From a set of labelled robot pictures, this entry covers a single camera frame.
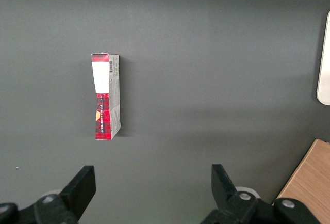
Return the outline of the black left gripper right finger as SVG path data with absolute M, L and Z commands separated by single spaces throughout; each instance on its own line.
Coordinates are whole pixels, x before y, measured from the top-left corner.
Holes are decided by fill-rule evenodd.
M 211 190 L 218 208 L 202 223 L 319 223 L 299 200 L 278 198 L 268 204 L 246 190 L 237 190 L 221 164 L 211 167 Z

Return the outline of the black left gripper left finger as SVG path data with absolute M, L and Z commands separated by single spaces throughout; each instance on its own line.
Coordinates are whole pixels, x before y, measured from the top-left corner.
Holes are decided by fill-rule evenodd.
M 19 210 L 1 203 L 1 223 L 78 223 L 96 192 L 94 166 L 83 166 L 58 194 L 47 194 Z

